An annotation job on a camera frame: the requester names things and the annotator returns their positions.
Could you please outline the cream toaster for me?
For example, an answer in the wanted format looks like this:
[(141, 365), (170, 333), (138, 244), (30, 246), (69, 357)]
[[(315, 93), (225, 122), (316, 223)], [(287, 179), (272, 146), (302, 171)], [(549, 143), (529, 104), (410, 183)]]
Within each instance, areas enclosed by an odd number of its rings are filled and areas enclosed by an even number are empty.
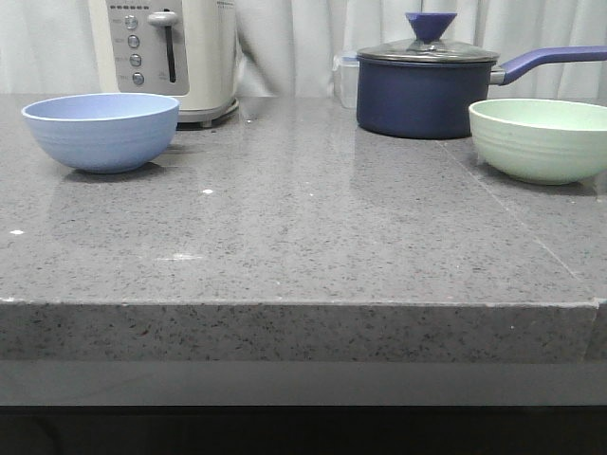
[(180, 123), (201, 128), (237, 109), (233, 2), (91, 1), (88, 7), (102, 91), (174, 97)]

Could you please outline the dark blue saucepan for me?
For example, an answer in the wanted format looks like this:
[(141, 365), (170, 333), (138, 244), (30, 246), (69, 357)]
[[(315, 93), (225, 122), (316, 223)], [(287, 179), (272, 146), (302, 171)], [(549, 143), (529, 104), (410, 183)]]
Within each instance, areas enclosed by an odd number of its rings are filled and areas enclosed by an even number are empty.
[(542, 64), (600, 62), (604, 45), (545, 47), (507, 62), (407, 62), (360, 52), (357, 122), (392, 137), (452, 139), (470, 135), (469, 106), (492, 85), (510, 84)]

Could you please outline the green bowl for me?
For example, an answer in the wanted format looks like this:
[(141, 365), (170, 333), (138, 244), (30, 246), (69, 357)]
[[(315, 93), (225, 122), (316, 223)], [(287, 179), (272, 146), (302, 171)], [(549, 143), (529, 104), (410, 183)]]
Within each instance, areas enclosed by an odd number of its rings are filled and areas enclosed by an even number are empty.
[(480, 158), (510, 177), (563, 185), (606, 171), (606, 108), (566, 100), (497, 99), (469, 106)]

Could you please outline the clear plastic container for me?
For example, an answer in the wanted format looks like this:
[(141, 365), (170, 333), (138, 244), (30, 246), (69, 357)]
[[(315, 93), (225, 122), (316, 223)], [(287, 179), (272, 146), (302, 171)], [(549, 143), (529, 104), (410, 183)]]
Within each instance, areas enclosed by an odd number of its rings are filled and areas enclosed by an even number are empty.
[(333, 58), (334, 92), (346, 109), (357, 107), (359, 61), (357, 52), (344, 50)]

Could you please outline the blue bowl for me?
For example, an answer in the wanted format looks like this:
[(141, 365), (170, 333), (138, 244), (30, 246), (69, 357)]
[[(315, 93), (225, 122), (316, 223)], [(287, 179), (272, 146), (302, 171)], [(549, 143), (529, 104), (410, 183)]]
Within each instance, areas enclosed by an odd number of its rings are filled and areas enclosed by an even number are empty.
[(132, 171), (161, 155), (176, 131), (177, 99), (145, 93), (74, 95), (22, 109), (41, 149), (90, 173)]

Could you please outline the glass lid with blue knob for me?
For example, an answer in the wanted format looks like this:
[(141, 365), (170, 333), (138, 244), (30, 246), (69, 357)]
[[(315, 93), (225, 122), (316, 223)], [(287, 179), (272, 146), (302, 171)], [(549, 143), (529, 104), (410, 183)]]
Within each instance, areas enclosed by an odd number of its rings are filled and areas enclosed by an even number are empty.
[(469, 43), (444, 39), (455, 12), (406, 12), (414, 37), (361, 48), (359, 58), (414, 64), (496, 62), (499, 54)]

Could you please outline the white curtain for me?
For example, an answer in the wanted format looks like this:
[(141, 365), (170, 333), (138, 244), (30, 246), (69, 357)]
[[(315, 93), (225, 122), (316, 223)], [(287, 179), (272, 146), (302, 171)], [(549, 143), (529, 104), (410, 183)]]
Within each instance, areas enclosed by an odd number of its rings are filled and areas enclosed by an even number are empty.
[[(407, 12), (451, 12), (447, 36), (512, 59), (539, 47), (606, 41), (602, 1), (239, 1), (238, 92), (245, 97), (329, 97), (333, 59), (411, 35)], [(1, 89), (5, 93), (97, 91), (84, 1), (1, 5)]]

